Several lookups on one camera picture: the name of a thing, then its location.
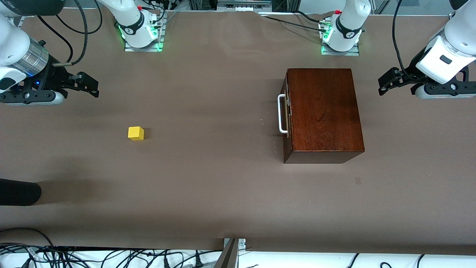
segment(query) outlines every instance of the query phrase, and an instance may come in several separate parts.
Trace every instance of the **brown wooden box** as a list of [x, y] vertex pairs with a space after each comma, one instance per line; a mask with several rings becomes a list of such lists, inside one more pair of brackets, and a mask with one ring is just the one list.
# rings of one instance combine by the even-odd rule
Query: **brown wooden box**
[[279, 98], [287, 164], [341, 164], [363, 153], [350, 69], [288, 69]]

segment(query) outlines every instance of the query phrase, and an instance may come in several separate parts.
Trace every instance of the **tabletop surface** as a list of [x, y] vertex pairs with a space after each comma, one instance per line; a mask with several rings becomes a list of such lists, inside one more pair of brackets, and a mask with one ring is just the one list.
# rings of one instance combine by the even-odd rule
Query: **tabletop surface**
[[[61, 16], [82, 30], [77, 10]], [[0, 207], [0, 227], [40, 228], [71, 246], [206, 248], [245, 237], [256, 250], [476, 252], [475, 100], [422, 101], [409, 87], [379, 96], [377, 79], [397, 66], [390, 16], [368, 18], [359, 57], [322, 56], [315, 31], [252, 12], [181, 12], [162, 52], [124, 52], [104, 16], [68, 69], [98, 80], [99, 98], [71, 91], [58, 106], [0, 105], [0, 177], [44, 191], [36, 206]], [[87, 17], [94, 29], [96, 11]], [[82, 35], [45, 19], [76, 59]], [[399, 17], [403, 61], [446, 21]], [[67, 58], [37, 19], [23, 29]], [[282, 163], [276, 98], [288, 68], [352, 69], [365, 153], [342, 165]], [[146, 140], [127, 138], [137, 125]]]

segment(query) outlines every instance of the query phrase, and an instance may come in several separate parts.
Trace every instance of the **yellow block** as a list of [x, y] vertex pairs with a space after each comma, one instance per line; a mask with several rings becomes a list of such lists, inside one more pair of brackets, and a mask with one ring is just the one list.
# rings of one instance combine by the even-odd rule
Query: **yellow block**
[[144, 129], [140, 126], [130, 126], [127, 138], [133, 141], [143, 141], [144, 140]]

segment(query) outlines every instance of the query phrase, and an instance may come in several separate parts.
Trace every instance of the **black cylinder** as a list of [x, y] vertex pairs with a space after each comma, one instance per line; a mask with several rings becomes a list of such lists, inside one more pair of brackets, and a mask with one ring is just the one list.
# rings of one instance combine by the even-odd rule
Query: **black cylinder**
[[40, 196], [36, 183], [0, 179], [0, 206], [31, 206]]

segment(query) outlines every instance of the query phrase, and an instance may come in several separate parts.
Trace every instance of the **cabinet drawer handle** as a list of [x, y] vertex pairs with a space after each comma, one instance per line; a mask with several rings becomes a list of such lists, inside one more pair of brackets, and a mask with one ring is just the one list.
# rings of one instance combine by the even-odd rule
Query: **cabinet drawer handle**
[[283, 97], [285, 98], [286, 94], [279, 94], [278, 95], [278, 123], [279, 123], [279, 132], [281, 132], [282, 134], [287, 134], [288, 131], [283, 129], [283, 125], [281, 123], [281, 102], [280, 102], [280, 100]]

